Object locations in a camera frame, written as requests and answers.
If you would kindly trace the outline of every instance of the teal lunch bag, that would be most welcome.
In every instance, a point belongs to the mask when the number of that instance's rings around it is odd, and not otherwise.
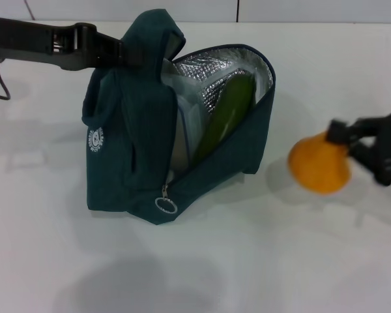
[[[260,52],[235,44],[174,60],[185,39],[165,10],[144,12],[122,41],[128,49],[143,51],[145,64],[140,68],[96,69],[91,77],[83,103],[83,122],[89,127],[90,210],[127,211],[162,224],[175,220],[198,197],[233,175],[258,170],[275,92],[274,70]],[[200,80],[208,76],[208,71],[230,71],[227,66],[231,67],[232,60],[243,60],[248,68],[256,70],[258,84],[257,104],[238,127],[197,166],[189,167],[168,184],[177,96],[161,81],[165,59],[172,61],[181,74]],[[217,87],[223,80],[213,84]],[[205,90],[205,98],[215,97],[211,90]]]

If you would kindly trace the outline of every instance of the white logo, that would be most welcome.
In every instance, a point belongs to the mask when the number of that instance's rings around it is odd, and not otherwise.
[[[92,152],[97,152],[103,146],[103,141],[104,135],[101,127],[98,130],[90,130],[89,146]]]

